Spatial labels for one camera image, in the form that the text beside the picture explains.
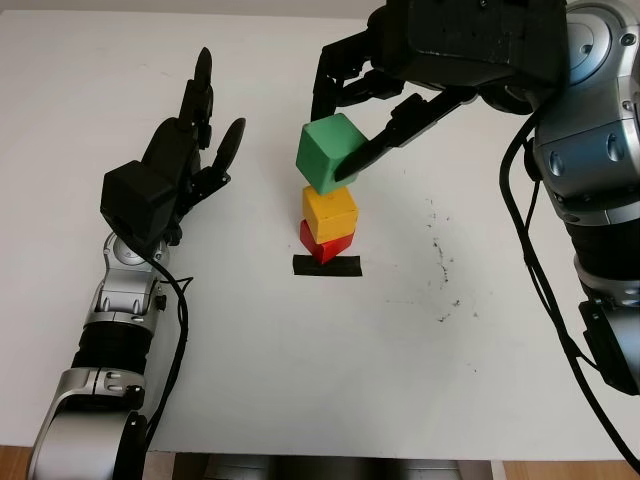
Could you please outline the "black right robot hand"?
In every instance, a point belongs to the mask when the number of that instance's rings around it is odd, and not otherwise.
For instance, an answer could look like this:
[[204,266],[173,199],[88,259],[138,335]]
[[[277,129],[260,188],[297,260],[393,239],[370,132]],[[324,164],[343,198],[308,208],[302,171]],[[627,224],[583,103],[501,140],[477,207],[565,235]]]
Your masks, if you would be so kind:
[[431,100],[413,94],[396,106],[384,129],[348,154],[334,179],[368,168],[477,97],[502,112],[531,113],[535,101],[517,59],[527,8],[517,1],[389,1],[370,15],[364,31],[324,46],[313,120],[392,98],[408,83],[438,93]]

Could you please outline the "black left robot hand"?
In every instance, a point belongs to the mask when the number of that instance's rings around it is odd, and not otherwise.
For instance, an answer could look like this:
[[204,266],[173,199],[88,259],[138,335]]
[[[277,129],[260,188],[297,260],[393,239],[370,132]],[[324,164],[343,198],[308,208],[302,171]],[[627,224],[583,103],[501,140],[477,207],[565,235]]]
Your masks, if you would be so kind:
[[228,170],[239,150],[246,120],[238,118],[226,131],[210,166],[201,165],[200,152],[211,145],[214,92],[212,55],[204,47],[194,75],[187,81],[179,115],[161,123],[147,147],[142,164],[172,187],[170,213],[162,222],[162,239],[177,246],[180,222],[200,202],[231,181]]

